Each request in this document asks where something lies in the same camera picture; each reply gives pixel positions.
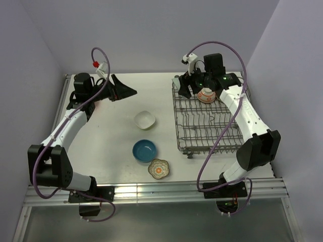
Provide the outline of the orange floral patterned bowl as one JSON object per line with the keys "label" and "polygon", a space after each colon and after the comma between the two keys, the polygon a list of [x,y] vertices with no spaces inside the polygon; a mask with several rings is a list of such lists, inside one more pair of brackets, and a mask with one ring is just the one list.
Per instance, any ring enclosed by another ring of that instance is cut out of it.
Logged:
{"label": "orange floral patterned bowl", "polygon": [[197,98],[203,103],[212,103],[216,99],[216,93],[209,88],[202,88],[197,93]]}

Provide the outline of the pale green ceramic bowl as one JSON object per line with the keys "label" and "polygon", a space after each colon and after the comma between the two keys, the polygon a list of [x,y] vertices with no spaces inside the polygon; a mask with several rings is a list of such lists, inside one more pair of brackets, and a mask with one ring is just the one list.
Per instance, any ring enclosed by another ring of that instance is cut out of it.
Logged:
{"label": "pale green ceramic bowl", "polygon": [[173,78],[172,78],[172,82],[173,82],[173,84],[175,85],[175,88],[176,88],[177,90],[179,90],[179,89],[180,89],[180,87],[181,87],[181,83],[180,83],[180,80],[179,80],[179,76],[175,76],[175,77],[173,77]]}

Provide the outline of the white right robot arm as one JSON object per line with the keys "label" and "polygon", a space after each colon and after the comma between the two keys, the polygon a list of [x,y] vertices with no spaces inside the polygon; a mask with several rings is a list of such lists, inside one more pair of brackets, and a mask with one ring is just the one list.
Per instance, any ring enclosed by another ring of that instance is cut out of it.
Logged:
{"label": "white right robot arm", "polygon": [[234,73],[226,73],[220,53],[204,56],[204,71],[196,66],[197,55],[183,56],[182,63],[188,66],[185,74],[174,80],[179,95],[190,98],[202,89],[209,89],[228,108],[240,129],[244,143],[236,152],[236,161],[223,172],[219,193],[225,197],[236,190],[254,169],[273,161],[281,140],[277,130],[272,131],[257,114],[246,95],[246,81]]}

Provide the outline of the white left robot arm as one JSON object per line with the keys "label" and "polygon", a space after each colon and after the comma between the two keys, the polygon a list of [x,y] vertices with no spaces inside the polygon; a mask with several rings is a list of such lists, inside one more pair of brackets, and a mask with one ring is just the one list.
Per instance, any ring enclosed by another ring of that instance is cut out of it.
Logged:
{"label": "white left robot arm", "polygon": [[101,77],[97,81],[88,73],[74,77],[74,91],[70,95],[64,118],[54,131],[39,145],[31,145],[27,151],[30,182],[43,199],[39,186],[80,191],[86,201],[98,196],[94,177],[75,172],[68,158],[68,150],[83,126],[90,120],[95,103],[104,99],[122,100],[137,94],[137,91],[123,84],[116,75]]}

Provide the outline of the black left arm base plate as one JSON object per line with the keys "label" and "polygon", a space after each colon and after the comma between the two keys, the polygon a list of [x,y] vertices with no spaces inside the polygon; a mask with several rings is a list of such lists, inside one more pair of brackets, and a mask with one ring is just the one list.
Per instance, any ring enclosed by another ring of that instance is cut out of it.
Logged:
{"label": "black left arm base plate", "polygon": [[72,191],[69,194],[69,203],[92,203],[114,200],[114,186],[98,186],[93,191]]}

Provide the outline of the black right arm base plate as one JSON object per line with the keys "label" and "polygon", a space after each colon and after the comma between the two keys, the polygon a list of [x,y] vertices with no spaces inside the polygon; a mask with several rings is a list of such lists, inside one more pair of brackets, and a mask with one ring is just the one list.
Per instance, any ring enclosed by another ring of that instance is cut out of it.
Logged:
{"label": "black right arm base plate", "polygon": [[239,182],[234,185],[227,185],[217,190],[204,192],[205,199],[222,199],[222,198],[245,198],[248,196],[245,182]]}

